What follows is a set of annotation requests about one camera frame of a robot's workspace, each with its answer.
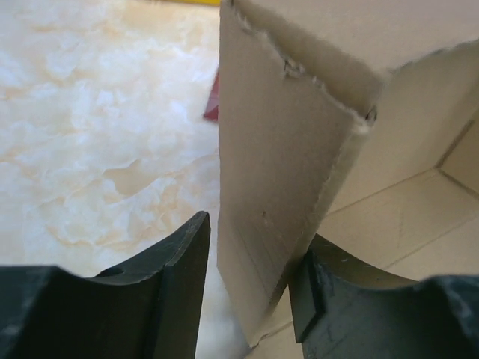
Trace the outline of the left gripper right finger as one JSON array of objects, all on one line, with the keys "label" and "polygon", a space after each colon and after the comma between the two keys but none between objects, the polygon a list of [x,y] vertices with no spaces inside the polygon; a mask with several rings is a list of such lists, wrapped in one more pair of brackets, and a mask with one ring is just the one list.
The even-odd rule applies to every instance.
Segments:
[{"label": "left gripper right finger", "polygon": [[388,273],[316,235],[289,285],[305,358],[477,358],[478,276]]}]

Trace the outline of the brown cardboard box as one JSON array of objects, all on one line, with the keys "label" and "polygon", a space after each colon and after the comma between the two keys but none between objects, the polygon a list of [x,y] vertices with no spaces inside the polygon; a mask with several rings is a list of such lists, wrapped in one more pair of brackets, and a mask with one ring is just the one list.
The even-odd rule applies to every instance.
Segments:
[{"label": "brown cardboard box", "polygon": [[305,358],[320,235],[420,281],[478,276],[478,3],[224,1],[217,266],[251,358]]}]

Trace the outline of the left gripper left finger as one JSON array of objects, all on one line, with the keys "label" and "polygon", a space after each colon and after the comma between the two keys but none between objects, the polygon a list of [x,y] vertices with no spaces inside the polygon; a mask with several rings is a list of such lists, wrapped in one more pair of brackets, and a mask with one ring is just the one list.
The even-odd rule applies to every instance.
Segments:
[{"label": "left gripper left finger", "polygon": [[210,247],[198,212],[95,277],[1,268],[3,358],[193,358]]}]

